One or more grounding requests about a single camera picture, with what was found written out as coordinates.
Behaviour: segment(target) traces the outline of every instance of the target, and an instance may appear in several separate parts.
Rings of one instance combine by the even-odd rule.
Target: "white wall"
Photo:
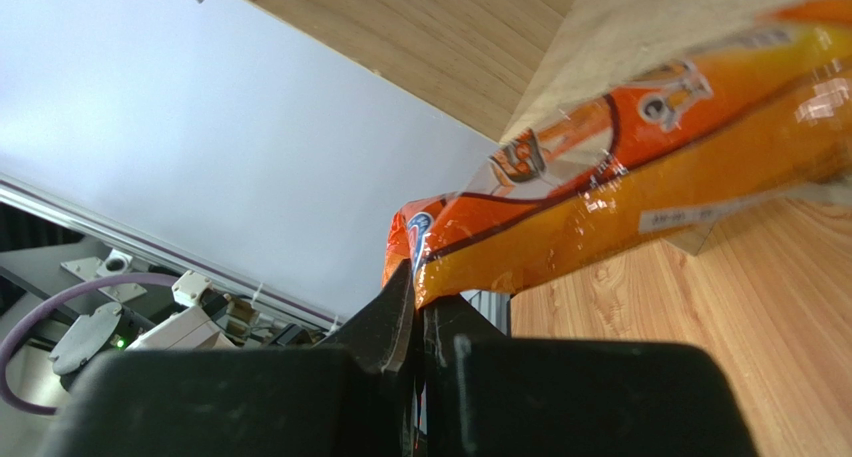
[[[494,144],[240,0],[0,0],[0,172],[330,314]]]

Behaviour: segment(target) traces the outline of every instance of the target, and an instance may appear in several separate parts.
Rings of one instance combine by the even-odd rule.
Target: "transparent plastic film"
[[[554,109],[466,189],[394,217],[419,306],[516,293],[852,170],[852,0],[812,0]]]

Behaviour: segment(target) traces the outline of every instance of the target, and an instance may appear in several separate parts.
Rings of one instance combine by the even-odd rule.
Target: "label sticker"
[[[423,241],[426,240],[427,232],[434,221],[429,212],[418,212],[408,221],[408,245],[414,249],[411,253],[411,258],[414,259],[414,265],[411,267],[412,274],[416,273],[420,267],[420,258],[424,250]]]
[[[722,217],[763,202],[773,195],[775,194],[758,194],[715,204],[645,211],[639,216],[639,233],[646,234],[672,227],[715,222]]]

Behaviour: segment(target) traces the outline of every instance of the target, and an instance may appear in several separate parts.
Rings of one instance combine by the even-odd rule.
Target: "wood grain surface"
[[[701,254],[663,242],[527,291],[516,337],[676,341],[727,374],[765,456],[852,455],[852,210],[776,200]]]
[[[497,140],[573,1],[254,3]]]
[[[712,231],[712,223],[699,224],[679,234],[670,235],[663,240],[689,255],[698,255]]]

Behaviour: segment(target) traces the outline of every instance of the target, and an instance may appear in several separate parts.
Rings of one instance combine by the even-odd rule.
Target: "plastic wrapper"
[[[565,105],[393,219],[418,306],[516,293],[852,169],[852,0],[812,0]]]

